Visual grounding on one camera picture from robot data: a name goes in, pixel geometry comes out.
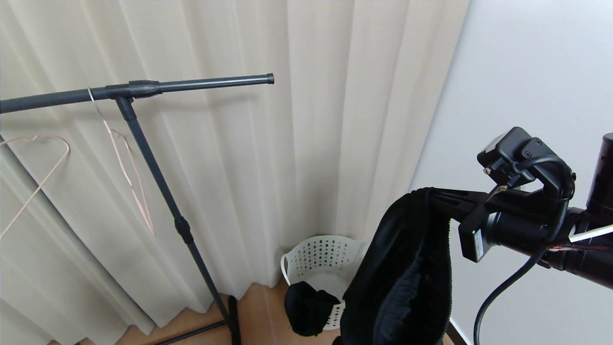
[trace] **black fabric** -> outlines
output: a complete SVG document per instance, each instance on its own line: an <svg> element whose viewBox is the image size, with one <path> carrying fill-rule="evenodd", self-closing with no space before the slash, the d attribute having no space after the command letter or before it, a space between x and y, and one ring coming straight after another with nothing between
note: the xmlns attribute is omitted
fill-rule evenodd
<svg viewBox="0 0 613 345"><path fill-rule="evenodd" d="M285 313L294 333L302 336L318 335L324 330L328 316L338 298L315 289L307 282L292 284L285 293Z"/></svg>
<svg viewBox="0 0 613 345"><path fill-rule="evenodd" d="M451 314L449 219L429 188L387 210L343 299L335 345L435 345Z"/></svg>

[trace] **laundry basket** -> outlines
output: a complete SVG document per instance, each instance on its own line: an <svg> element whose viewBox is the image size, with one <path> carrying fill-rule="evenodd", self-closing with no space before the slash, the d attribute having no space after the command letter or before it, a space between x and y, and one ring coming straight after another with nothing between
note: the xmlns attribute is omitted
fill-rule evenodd
<svg viewBox="0 0 613 345"><path fill-rule="evenodd" d="M315 236L300 242L281 257L281 272L288 285L305 281L341 301L332 308L325 330L340 327L345 310L343 294L362 263L366 245L342 236Z"/></svg>

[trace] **clothes rack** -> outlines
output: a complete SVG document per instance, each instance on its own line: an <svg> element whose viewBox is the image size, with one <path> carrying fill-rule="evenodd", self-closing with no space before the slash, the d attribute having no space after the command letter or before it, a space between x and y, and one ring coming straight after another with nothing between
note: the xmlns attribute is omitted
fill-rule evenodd
<svg viewBox="0 0 613 345"><path fill-rule="evenodd" d="M223 325L227 325L230 330L230 333L232 335L232 345L241 345L240 326L238 324L237 300L235 297L229 296L228 308L226 309L226 306L224 305L221 296L219 295L219 292L215 287L215 283L211 278L211 274L208 272L204 260L202 260L200 251L196 247L194 237L192 236L191 229L189 227L189 223L181 215L181 211L179 211L179 207L177 206L177 203L175 202L175 199L170 192L170 188L168 187L164 176L162 175L162 171L160 170L158 162L156 161L155 156L151 151L151 147L149 146L149 143L147 143L145 133L143 133L143 130L141 129L139 121L136 117L134 108L132 107L132 102L134 101L134 99L137 98L151 97L164 92L274 83L275 77L272 73L260 76L197 79L176 82L135 80L130 81L126 84L107 85L105 87L98 87L92 89L63 91L56 93L48 93L45 95L27 96L0 101L0 114L3 114L20 110L58 106L62 104L90 102L91 98L89 91L91 91L91 96L93 96L96 101L103 99L115 100L117 106L119 107L121 115L128 123L128 127L130 128L130 131L134 136L134 140L139 146L140 152L142 153L147 163L147 166L149 167L149 170L151 171L151 174L153 175L153 178L158 185L162 196L164 197L166 205L168 205L170 213L174 218L175 229L177 233L181 235L181 238L183 238L183 242L185 242L185 244L187 245L189 253L194 259L194 262L196 263L198 270L204 278L204 281L209 291L213 295L213 299L217 304L217 307L219 307L219 311L221 312L221 315L223 317L222 321L198 328L197 330L187 332L172 339L167 339L165 341L157 343L156 345L172 344L176 341L189 338L190 336L194 336Z"/></svg>

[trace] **basket handle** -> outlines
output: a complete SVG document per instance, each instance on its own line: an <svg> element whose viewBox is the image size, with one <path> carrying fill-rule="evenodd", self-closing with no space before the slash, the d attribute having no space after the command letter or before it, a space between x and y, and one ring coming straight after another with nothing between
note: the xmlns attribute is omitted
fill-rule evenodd
<svg viewBox="0 0 613 345"><path fill-rule="evenodd" d="M285 278L285 281L287 282L287 286L289 286L289 277L287 276L287 269L286 269L286 265L288 264L288 262L287 262L286 256L287 254L283 254L281 256L281 273L283 273L283 277Z"/></svg>

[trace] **wire hanger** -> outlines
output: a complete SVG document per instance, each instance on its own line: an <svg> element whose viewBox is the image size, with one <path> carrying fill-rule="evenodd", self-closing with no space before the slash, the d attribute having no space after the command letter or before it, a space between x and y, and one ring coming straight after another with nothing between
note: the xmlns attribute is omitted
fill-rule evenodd
<svg viewBox="0 0 613 345"><path fill-rule="evenodd" d="M102 112L100 111L100 108L98 108L98 104L96 104L96 100L94 99L94 95L92 95L91 93L91 89L87 88L87 92L89 93L89 98L91 99L91 102L94 104L94 107L96 108L96 111L98 112L98 114L100 115L100 117L102 118L102 122L104 124L104 126L107 129L107 132L109 133L109 136L111 138L111 142L113 143L113 149L115 149L115 155L117 156L117 160L119 161L119 166L121 168L121 171L123 172L123 176L126 178L126 181L128 182L128 185L130 186L130 191L132 192L132 196L134 197L134 201L136 202L136 205L139 207L139 211L140 214L143 216L143 219L145 220L145 223L147 224L147 228L149 229L149 231L151 232L151 234L153 236L156 236L156 232L155 232L155 228L153 227L153 221L151 219L151 214L149 213L149 206L147 205L147 199L145 198L145 189L143 188L143 182L140 178L140 174L139 174L139 170L136 168L136 163L134 163L134 157L132 157L132 150L130 149L130 145L128 144L128 140L126 139L125 135L117 132L116 130L111 129L111 127L109 127L109 124L107 123L106 119L104 118L104 115L102 115ZM126 168L123 165L123 160L121 159L121 155L119 153L119 150L117 149L117 144L115 143L115 138L113 136L113 134L115 136L117 136L118 138L121 138L124 142L124 145L126 146L126 150L128 152L128 156L130 157L130 162L132 163L132 167L134 168L134 171L136 172L136 179L139 182L139 186L140 186L140 192L143 198L142 203L139 200L139 197L136 195L136 191L134 190L134 185L132 184L132 180L130 180L130 177L128 176L128 173L126 172Z"/></svg>
<svg viewBox="0 0 613 345"><path fill-rule="evenodd" d="M16 141L16 140L24 140L26 142L32 142L35 141L36 139L40 139L40 138L49 138L49 139L56 139L59 140L61 142L64 143L64 145L66 146L66 152L64 152L64 154L62 155L62 157L59 158L58 162L55 163L55 165L53 166L53 168L51 169L51 171L49 171L49 173L47 174L47 176L45 176L45 178L42 180L42 182L39 184L39 186L35 189L34 193L32 193L32 195L28 198L28 200L25 202L25 204L23 204L23 206L21 207L21 209L17 212L17 214L15 215L15 217L13 217L13 219L10 221L10 223L6 226L6 228L4 230L2 230L2 232L0 233L0 239L2 239L2 237L7 233L7 231L9 230L9 228L15 223L15 221L17 220L17 218L21 215L21 213L23 213L23 210L26 209L26 207L28 207L28 205L30 204L30 202L32 201L32 199L34 199L34 197L36 196L36 194L40 191L40 189L42 189L42 186L47 182L47 180L49 180L49 177L51 177L51 175L55 172L55 170L59 167L60 163L62 163L62 161L68 156L68 153L70 152L70 145L68 144L68 142L66 142L66 140L58 137L58 136L52 136L52 135L43 135L43 134L37 134L35 135L32 139L28 139L26 137L23 136L19 136L13 139L9 139L6 141L2 141L0 142L0 146L4 146L10 142Z"/></svg>

